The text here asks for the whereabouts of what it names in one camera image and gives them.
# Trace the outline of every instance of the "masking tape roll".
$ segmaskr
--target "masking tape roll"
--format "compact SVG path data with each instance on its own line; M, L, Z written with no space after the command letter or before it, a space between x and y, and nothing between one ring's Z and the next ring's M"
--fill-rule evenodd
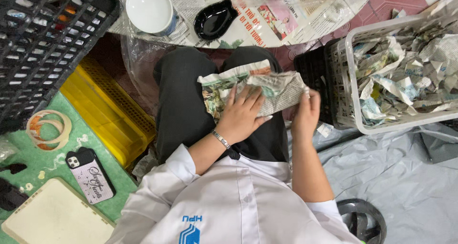
M59 115L64 121L64 123L62 124L60 121L54 119L40 121L41 118L48 114ZM53 140L44 140L41 138L41 126L46 123L53 125L59 131L60 135L57 138ZM26 133L38 148L44 151L55 151L64 147L67 144L71 130L72 122L70 121L70 118L68 118L68 116L54 110L43 110L32 115L32 117L27 121ZM57 147L48 146L48 144L55 143L59 143Z

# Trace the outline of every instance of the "black spoon rest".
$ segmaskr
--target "black spoon rest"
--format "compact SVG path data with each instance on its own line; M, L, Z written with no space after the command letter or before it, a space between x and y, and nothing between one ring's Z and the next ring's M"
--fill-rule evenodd
M226 33L238 15L230 0L214 3L198 13L194 20L194 30L201 39L218 39Z

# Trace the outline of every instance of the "person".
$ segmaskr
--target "person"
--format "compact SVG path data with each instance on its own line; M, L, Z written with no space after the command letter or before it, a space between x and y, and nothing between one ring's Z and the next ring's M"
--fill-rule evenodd
M281 72L273 54L260 47L235 49L222 71L265 59ZM216 65L192 47L178 47L155 66L157 151L164 163L130 194L106 243L360 244L342 222L312 145L318 92L302 95L291 171L281 112L256 117L265 100L260 89L246 87L237 97L232 89L214 123L197 83L212 73Z
M273 22L273 25L277 28L277 31L280 34L287 35L286 24L289 22L289 18L284 18L283 20L276 20Z

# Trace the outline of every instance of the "hpu logo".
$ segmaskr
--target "hpu logo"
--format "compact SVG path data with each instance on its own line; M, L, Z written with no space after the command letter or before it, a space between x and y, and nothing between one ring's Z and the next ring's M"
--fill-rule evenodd
M182 222L184 222L185 219L186 219L187 222L197 222L197 221L201 221L202 222L202 216L200 216L200 217L193 216L191 218L189 218L189 216L183 216Z
M200 230L190 224L186 230L180 233L180 240L178 244L199 244L199 242Z

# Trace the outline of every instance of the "white shirt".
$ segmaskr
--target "white shirt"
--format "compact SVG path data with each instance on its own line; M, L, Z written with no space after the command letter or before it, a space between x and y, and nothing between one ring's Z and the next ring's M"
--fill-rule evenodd
M107 244L361 244L334 200L305 203L285 162L225 157L199 176L180 145L130 194Z

